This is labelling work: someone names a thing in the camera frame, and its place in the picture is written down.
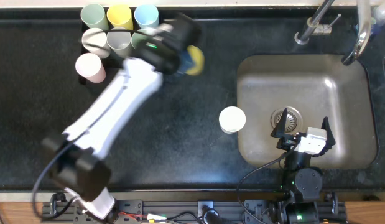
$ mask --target cup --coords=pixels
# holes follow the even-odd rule
[[[99,56],[101,59],[108,57],[111,53],[111,48],[106,43],[106,34],[100,28],[86,30],[81,37],[81,43],[89,52]]]
[[[246,115],[236,106],[229,106],[218,117],[221,130],[226,134],[232,134],[241,130],[246,123]]]
[[[85,53],[79,56],[75,68],[79,75],[93,83],[102,82],[106,76],[101,59],[93,53]]]
[[[126,4],[117,4],[109,7],[106,13],[108,20],[113,27],[123,27],[126,29],[133,29],[131,10]]]
[[[138,6],[134,11],[134,18],[141,29],[156,28],[159,25],[159,11],[154,5]]]
[[[116,27],[112,30],[127,30],[123,27]],[[131,34],[130,32],[108,32],[106,41],[109,47],[122,58],[126,58],[130,55],[131,46]]]
[[[105,10],[99,4],[89,4],[85,6],[80,12],[80,17],[89,28],[109,29],[108,21],[105,17]]]
[[[145,34],[148,34],[148,35],[151,35],[153,33],[152,29],[140,29],[138,31],[142,32],[142,33],[145,33]],[[135,49],[137,47],[137,44],[140,41],[142,41],[142,40],[144,40],[146,38],[148,38],[148,37],[145,36],[145,35],[142,35],[142,34],[137,34],[137,33],[133,34],[131,36],[131,45],[132,45],[132,47],[134,47],[134,49]]]

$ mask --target yellow cup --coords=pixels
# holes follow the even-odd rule
[[[131,10],[126,4],[117,4],[109,7],[106,17],[113,27],[123,27],[133,29]]]

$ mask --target sink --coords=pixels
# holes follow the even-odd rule
[[[320,128],[329,118],[336,145],[311,165],[325,169],[360,169],[378,152],[365,69],[341,63],[342,55],[255,55],[238,68],[238,107],[246,114],[239,131],[244,159],[261,166],[279,157],[270,133],[288,108],[288,134]]]

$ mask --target faucet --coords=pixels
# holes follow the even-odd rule
[[[339,16],[330,25],[320,25],[319,21],[323,15],[328,11],[330,6],[335,0],[325,0],[321,6],[317,9],[315,14],[307,19],[306,25],[302,32],[297,32],[294,36],[295,41],[304,45],[310,40],[311,35],[325,35],[330,34],[332,31],[332,25],[340,18]],[[351,65],[363,52],[366,44],[368,43],[369,36],[371,35],[372,23],[371,23],[371,4],[369,0],[357,0],[358,8],[358,38],[350,54],[345,55],[341,62],[343,65]]]

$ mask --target pink cup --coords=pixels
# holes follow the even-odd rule
[[[79,56],[75,68],[79,75],[93,83],[102,82],[106,76],[101,59],[93,53],[85,53]]]

